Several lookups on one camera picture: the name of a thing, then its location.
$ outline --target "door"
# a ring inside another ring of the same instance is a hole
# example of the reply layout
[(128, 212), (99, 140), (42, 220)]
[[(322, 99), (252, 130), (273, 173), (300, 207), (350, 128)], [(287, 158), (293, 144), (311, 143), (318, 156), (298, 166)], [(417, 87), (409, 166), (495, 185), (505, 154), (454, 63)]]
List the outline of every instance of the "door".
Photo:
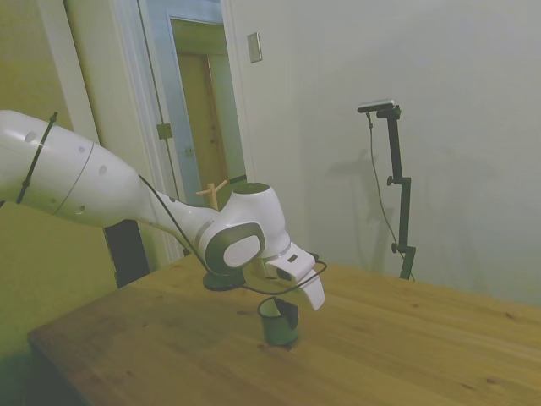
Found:
[(152, 42), (150, 48), (155, 67), (156, 92), (164, 120), (171, 123), (184, 198), (189, 204), (203, 205), (205, 199), (195, 193), (205, 189), (206, 185), (199, 180), (199, 165), (194, 153), (171, 19), (222, 24), (221, 5), (219, 1), (212, 0), (139, 0), (139, 3), (148, 27), (149, 42)]
[(206, 55), (178, 54), (184, 99), (202, 188), (229, 179)]
[(208, 58), (221, 137), (226, 152), (229, 181), (231, 184), (237, 184), (246, 179), (246, 167), (240, 128), (238, 127), (231, 70), (229, 69), (229, 57), (227, 55), (208, 55)]

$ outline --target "dark green cup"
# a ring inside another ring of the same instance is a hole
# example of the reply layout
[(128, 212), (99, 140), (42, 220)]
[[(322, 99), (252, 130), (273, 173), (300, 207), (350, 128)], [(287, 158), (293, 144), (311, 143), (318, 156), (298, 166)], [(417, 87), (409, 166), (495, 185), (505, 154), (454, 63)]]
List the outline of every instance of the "dark green cup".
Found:
[(297, 337), (298, 307), (277, 298), (263, 300), (257, 307), (265, 341), (270, 345), (288, 345)]

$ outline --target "light switch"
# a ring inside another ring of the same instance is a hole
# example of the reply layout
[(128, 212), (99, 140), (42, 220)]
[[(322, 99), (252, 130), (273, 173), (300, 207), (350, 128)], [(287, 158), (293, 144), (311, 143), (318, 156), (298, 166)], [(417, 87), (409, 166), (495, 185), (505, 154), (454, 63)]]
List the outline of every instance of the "light switch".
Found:
[(256, 63), (263, 60), (261, 55), (260, 33), (255, 32), (248, 36), (248, 50), (250, 52), (250, 62)]

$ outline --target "white wall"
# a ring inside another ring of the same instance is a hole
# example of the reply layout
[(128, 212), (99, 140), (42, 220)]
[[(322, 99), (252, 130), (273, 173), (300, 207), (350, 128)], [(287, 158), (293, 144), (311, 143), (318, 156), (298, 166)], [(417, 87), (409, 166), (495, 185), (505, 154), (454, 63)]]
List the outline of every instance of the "white wall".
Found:
[[(398, 275), (355, 111), (394, 97), (417, 279), (541, 305), (540, 2), (229, 0), (225, 10), (256, 178), (280, 192), (292, 234), (304, 229), (328, 261)], [(256, 30), (264, 60), (252, 65)], [(385, 182), (384, 121), (374, 136)], [(397, 228), (400, 188), (382, 187)]]
[(237, 107), (233, 95), (229, 59), (227, 55), (209, 55), (209, 65), (229, 178), (245, 176), (243, 146), (238, 129)]

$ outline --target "doorway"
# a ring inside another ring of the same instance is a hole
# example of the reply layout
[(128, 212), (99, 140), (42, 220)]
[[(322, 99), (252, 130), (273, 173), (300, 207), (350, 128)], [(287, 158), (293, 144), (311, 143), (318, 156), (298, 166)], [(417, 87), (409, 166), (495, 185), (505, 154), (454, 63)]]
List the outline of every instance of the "doorway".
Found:
[(217, 195), (221, 209), (232, 187), (246, 182), (225, 32), (182, 19), (171, 19), (171, 27), (201, 189), (226, 181)]

